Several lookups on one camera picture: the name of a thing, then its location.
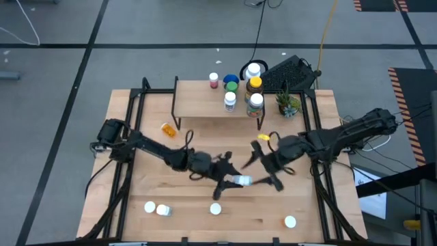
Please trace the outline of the black perforated computer case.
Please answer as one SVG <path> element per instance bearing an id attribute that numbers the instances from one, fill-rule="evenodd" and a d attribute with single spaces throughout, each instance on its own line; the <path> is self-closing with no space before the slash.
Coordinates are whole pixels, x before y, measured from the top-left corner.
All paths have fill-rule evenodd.
<path id="1" fill-rule="evenodd" d="M 293 55 L 261 74 L 265 90 L 306 90 L 320 77 L 304 58 Z"/>

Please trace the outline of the black diagonal beam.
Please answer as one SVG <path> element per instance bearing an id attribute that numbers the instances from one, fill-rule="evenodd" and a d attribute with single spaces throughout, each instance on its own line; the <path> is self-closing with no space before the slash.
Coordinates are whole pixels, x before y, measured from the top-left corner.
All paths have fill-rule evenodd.
<path id="1" fill-rule="evenodd" d="M 418 166 L 392 176 L 372 180 L 356 187 L 359 198 L 419 185 L 422 180 L 437 182 L 437 166 L 435 163 Z"/>

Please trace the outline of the brown bottle yellow cap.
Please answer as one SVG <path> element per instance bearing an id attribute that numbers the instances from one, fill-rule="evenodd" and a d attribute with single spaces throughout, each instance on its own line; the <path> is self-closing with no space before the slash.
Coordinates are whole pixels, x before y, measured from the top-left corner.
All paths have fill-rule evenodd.
<path id="1" fill-rule="evenodd" d="M 262 94 L 264 86 L 260 77 L 252 77 L 246 83 L 245 100 L 249 101 L 253 94 Z"/>

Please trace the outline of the small white bottle red label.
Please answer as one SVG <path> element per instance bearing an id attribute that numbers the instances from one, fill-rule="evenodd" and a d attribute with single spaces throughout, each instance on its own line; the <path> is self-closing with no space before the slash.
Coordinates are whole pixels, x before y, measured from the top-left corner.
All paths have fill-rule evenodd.
<path id="1" fill-rule="evenodd" d="M 231 181 L 243 187 L 251 186 L 253 184 L 253 180 L 251 176 L 235 175 L 232 176 Z"/>

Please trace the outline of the wooden shelf black metal frame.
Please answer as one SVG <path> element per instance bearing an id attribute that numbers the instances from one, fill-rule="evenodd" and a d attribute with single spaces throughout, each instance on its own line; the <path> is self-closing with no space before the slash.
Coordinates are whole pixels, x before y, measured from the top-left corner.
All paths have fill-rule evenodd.
<path id="1" fill-rule="evenodd" d="M 182 118 L 249 118 L 245 87 L 237 89 L 236 106 L 231 112 L 225 109 L 225 94 L 222 81 L 219 88 L 212 89 L 208 80 L 180 80 L 175 76 L 171 116 L 176 128 L 181 129 Z"/>

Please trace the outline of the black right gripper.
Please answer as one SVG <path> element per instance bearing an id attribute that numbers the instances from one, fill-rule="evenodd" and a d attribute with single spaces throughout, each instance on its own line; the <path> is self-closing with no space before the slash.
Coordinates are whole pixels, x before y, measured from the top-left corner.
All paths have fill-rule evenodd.
<path id="1" fill-rule="evenodd" d="M 242 169 L 248 168 L 256 161 L 260 161 L 266 170 L 268 176 L 259 180 L 253 181 L 253 185 L 267 184 L 273 186 L 277 191 L 284 189 L 283 183 L 277 177 L 277 173 L 284 171 L 290 175 L 294 174 L 291 167 L 286 167 L 287 164 L 299 159 L 303 154 L 308 154 L 313 151 L 313 145 L 302 137 L 290 135 L 280 138 L 278 148 L 272 150 L 269 154 L 264 154 L 262 147 L 258 141 L 252 141 L 253 148 L 252 156 L 242 166 Z"/>

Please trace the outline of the white paper sheet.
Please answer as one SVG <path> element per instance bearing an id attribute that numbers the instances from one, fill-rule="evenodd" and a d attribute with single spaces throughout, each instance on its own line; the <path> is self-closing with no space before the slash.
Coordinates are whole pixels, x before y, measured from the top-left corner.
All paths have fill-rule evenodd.
<path id="1" fill-rule="evenodd" d="M 354 183 L 356 187 L 371 182 L 373 180 L 380 179 L 379 176 L 375 176 L 361 169 L 354 167 L 353 170 Z M 373 215 L 374 217 L 380 219 L 386 219 L 386 197 L 386 193 L 379 193 L 376 195 L 370 195 L 368 197 L 362 197 L 359 199 L 360 208 L 364 213 L 367 213 L 368 215 Z"/>

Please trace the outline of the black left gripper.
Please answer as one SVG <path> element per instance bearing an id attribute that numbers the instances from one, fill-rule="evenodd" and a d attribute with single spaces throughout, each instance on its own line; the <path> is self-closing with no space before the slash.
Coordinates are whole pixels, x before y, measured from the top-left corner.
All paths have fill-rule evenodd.
<path id="1" fill-rule="evenodd" d="M 188 169 L 191 171 L 189 178 L 193 181 L 202 178 L 209 178 L 216 181 L 216 188 L 213 192 L 213 200 L 219 200 L 225 189 L 239 188 L 240 185 L 225 181 L 228 176 L 241 176 L 242 174 L 229 162 L 232 152 L 227 151 L 224 156 L 219 154 L 212 156 L 205 152 L 196 152 L 188 157 Z"/>

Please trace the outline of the white aspirin bottle green label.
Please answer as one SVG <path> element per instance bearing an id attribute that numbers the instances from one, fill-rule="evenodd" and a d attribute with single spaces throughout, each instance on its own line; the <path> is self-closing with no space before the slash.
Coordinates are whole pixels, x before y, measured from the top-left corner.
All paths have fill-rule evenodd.
<path id="1" fill-rule="evenodd" d="M 232 112 L 236 108 L 236 94 L 234 92 L 226 92 L 224 97 L 225 110 Z"/>

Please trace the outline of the gummy vitamin bottle white cap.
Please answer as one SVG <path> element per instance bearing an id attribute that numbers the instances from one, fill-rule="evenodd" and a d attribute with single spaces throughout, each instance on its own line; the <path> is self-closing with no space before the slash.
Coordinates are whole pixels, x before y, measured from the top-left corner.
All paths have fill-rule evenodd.
<path id="1" fill-rule="evenodd" d="M 253 94 L 247 104 L 247 115 L 252 118 L 258 118 L 263 114 L 264 97 L 261 94 Z"/>

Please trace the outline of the black mat striped edge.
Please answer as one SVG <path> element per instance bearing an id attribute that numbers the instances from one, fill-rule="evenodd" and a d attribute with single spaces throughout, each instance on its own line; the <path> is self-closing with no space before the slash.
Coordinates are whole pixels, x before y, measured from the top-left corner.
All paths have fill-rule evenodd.
<path id="1" fill-rule="evenodd" d="M 437 70 L 389 68 L 388 74 L 417 165 L 433 163 L 432 92 L 437 91 Z"/>
<path id="2" fill-rule="evenodd" d="M 353 0 L 358 12 L 409 12 L 404 1 L 398 0 Z"/>

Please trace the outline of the large white bottle white cap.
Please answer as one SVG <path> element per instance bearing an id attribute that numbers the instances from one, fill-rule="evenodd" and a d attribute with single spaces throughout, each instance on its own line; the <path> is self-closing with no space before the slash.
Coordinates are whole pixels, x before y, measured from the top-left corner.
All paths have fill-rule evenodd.
<path id="1" fill-rule="evenodd" d="M 253 77 L 259 77 L 261 74 L 261 67 L 257 63 L 250 63 L 244 71 L 244 79 L 249 82 Z"/>

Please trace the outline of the black aluminium table frame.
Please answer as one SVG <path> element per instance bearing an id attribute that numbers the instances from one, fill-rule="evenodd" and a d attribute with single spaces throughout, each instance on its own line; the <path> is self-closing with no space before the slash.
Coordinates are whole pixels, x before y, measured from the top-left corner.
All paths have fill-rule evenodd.
<path id="1" fill-rule="evenodd" d="M 132 119 L 140 131 L 171 148 L 184 144 L 184 136 L 193 130 L 191 147 L 218 155 L 232 152 L 231 162 L 243 174 L 255 179 L 266 172 L 261 163 L 242 169 L 251 155 L 251 142 L 260 133 L 278 132 L 295 135 L 315 127 L 315 118 L 323 128 L 339 126 L 339 114 L 330 90 L 317 90 L 307 99 L 308 116 L 298 114 L 288 120 L 279 114 L 274 94 L 266 96 L 266 116 L 262 126 L 253 118 L 184 118 L 175 137 L 164 134 L 160 127 L 172 122 L 173 89 L 152 89 L 145 95 L 141 119 Z M 292 163 L 294 175 L 280 173 L 283 191 L 259 184 L 223 192 L 219 215 L 210 213 L 215 183 L 211 180 L 192 181 L 186 172 L 175 172 L 155 156 L 138 151 L 133 164 L 117 165 L 109 161 L 107 152 L 96 155 L 91 183 L 85 199 L 77 231 L 83 237 L 91 231 L 109 205 L 114 178 L 124 179 L 132 171 L 130 189 L 113 213 L 111 236 L 123 241 L 269 243 L 274 238 L 282 243 L 320 243 L 323 233 L 336 237 L 335 222 L 330 210 L 325 212 L 326 225 L 320 222 L 320 212 L 311 162 L 303 156 Z M 153 201 L 170 206 L 171 216 L 146 213 L 144 204 Z M 283 224 L 284 217 L 296 218 L 295 228 Z"/>

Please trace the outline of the grey metal post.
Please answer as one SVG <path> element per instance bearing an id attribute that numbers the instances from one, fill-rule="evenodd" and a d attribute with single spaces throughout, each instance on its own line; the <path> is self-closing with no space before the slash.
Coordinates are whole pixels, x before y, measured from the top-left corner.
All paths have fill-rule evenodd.
<path id="1" fill-rule="evenodd" d="M 420 188 L 421 239 L 420 246 L 437 246 L 437 183 L 422 180 Z"/>

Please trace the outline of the potted succulent black pot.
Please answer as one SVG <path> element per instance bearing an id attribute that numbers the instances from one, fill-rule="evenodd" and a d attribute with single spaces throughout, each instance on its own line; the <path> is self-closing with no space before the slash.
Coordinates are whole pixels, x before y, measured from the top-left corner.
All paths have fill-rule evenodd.
<path id="1" fill-rule="evenodd" d="M 302 111 L 301 101 L 290 94 L 288 84 L 285 84 L 285 87 L 276 93 L 276 102 L 279 112 L 285 118 L 292 118 Z"/>

